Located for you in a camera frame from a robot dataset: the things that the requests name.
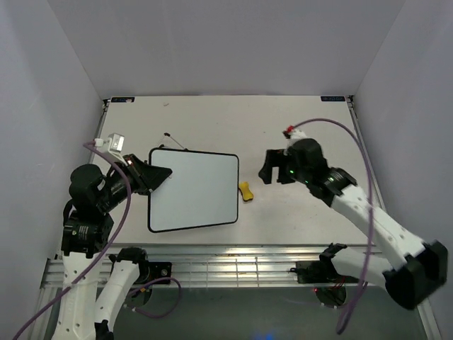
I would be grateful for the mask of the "yellow whiteboard eraser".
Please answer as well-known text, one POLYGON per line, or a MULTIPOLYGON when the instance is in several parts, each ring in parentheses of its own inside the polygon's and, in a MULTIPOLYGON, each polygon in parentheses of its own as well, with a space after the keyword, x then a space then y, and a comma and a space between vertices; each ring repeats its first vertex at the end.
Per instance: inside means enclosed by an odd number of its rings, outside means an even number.
POLYGON ((250 186, 247 181, 240 182, 238 184, 238 188, 243 202, 250 202, 254 199, 254 194, 250 190, 250 186))

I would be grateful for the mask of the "small whiteboard black frame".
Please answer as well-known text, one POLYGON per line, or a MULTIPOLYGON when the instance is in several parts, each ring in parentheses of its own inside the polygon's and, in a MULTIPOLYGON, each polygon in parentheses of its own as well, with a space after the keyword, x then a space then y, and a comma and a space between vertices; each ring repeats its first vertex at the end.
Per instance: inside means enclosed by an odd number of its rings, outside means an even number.
POLYGON ((149 163, 172 171, 149 197, 150 232, 230 225, 238 220, 237 155, 154 148, 149 163))

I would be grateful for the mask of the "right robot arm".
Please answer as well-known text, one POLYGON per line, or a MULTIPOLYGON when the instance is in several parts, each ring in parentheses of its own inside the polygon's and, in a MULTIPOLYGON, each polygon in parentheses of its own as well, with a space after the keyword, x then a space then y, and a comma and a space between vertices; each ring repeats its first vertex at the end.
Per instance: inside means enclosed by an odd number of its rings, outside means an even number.
POLYGON ((330 167, 321 145, 312 138, 290 140, 284 149, 269 149, 258 175, 265 184, 278 170, 277 182, 304 184, 323 201, 370 237, 382 257, 361 254, 344 244, 331 244, 319 257, 321 276, 341 276, 384 288, 406 310, 420 303, 447 281, 448 250, 439 241, 426 242, 375 208, 357 181, 344 169, 330 167))

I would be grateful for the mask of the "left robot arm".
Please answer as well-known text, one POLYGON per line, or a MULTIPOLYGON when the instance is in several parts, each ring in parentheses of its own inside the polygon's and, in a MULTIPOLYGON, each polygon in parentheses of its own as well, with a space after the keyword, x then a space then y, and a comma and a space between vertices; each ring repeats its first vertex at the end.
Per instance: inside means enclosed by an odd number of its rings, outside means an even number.
POLYGON ((152 281, 154 269, 144 249, 121 249, 110 256, 110 277, 98 292, 113 228, 110 211, 121 202, 130 204, 134 193, 149 195, 171 174, 171 169, 149 165, 133 154, 115 162, 106 174, 95 164, 71 173, 62 237, 63 296, 53 339, 113 338, 116 317, 133 285, 152 281))

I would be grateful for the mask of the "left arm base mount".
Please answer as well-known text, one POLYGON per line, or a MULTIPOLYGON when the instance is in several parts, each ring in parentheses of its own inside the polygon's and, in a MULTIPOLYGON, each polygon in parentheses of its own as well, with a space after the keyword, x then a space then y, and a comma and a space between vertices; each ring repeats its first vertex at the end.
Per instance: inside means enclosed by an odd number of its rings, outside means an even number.
POLYGON ((139 277, 135 284, 143 285, 158 278, 168 278, 171 276, 172 267, 171 262, 144 261, 139 264, 139 277))

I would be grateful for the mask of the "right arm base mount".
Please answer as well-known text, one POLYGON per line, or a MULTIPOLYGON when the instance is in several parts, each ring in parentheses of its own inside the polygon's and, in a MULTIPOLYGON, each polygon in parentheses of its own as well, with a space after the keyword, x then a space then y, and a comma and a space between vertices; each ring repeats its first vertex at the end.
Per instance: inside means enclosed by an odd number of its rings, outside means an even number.
POLYGON ((333 283, 340 277, 333 267, 321 261, 297 261, 290 270, 298 283, 333 283))

